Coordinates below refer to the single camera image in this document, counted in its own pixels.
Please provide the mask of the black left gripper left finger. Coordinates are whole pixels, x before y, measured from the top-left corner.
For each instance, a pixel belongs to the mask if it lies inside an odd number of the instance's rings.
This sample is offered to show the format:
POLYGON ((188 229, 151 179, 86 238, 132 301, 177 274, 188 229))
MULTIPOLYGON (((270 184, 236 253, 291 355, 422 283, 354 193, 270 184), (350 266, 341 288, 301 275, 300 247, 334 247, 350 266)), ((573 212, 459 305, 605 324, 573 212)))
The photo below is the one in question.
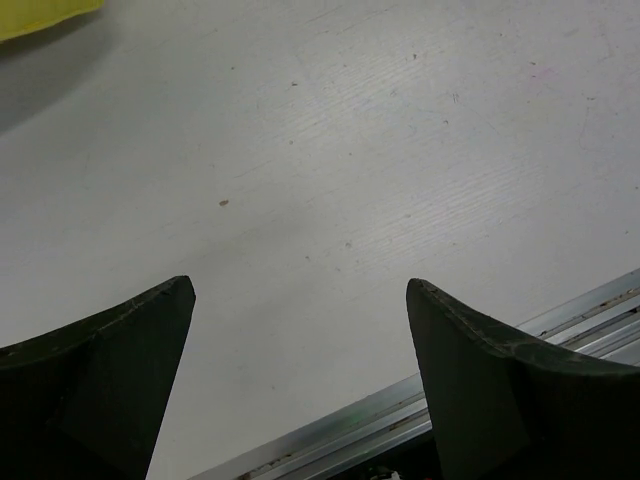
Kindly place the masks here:
POLYGON ((176 276, 2 348, 2 478, 145 478, 195 302, 176 276))

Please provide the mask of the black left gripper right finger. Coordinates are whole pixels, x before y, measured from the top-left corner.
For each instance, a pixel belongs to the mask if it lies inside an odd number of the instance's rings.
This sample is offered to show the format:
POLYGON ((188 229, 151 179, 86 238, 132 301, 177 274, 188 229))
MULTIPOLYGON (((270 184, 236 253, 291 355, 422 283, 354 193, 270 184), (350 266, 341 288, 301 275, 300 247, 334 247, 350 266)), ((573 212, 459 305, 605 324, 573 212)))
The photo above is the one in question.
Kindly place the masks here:
POLYGON ((447 479, 635 479, 639 370, 540 340, 413 279, 406 304, 447 479))

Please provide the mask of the yellow-green trousers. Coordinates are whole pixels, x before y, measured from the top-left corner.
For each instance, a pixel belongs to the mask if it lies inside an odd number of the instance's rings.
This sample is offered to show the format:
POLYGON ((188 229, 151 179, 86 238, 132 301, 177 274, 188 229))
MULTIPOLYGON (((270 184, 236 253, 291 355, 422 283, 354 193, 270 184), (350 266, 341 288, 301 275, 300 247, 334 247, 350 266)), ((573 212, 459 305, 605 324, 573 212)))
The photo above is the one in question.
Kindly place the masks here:
POLYGON ((104 0, 1 0, 0 39, 4 42, 38 32, 103 5, 104 0))

